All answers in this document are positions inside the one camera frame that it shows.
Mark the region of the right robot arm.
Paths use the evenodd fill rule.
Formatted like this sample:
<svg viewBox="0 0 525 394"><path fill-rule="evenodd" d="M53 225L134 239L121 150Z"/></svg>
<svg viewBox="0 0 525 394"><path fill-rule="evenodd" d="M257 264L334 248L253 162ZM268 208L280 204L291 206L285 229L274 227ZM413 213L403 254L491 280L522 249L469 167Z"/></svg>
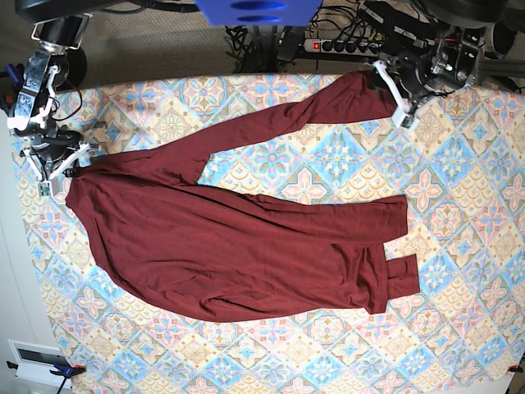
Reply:
<svg viewBox="0 0 525 394"><path fill-rule="evenodd" d="M63 16L34 25L31 38L39 43L23 69L7 67L15 83L16 99L7 109L7 128L27 141L23 151L39 181L50 182L71 169L89 149L76 131L60 126L57 118L61 90L78 90L87 60L80 48L91 13Z"/></svg>

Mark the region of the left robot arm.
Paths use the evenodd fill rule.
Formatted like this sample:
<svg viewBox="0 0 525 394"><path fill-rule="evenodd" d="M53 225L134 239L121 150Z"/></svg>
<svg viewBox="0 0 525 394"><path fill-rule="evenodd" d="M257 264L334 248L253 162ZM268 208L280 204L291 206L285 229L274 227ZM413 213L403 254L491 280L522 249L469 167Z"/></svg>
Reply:
<svg viewBox="0 0 525 394"><path fill-rule="evenodd" d="M364 16L383 37L373 66L374 84L419 107L475 79L483 29L429 23L408 15Z"/></svg>

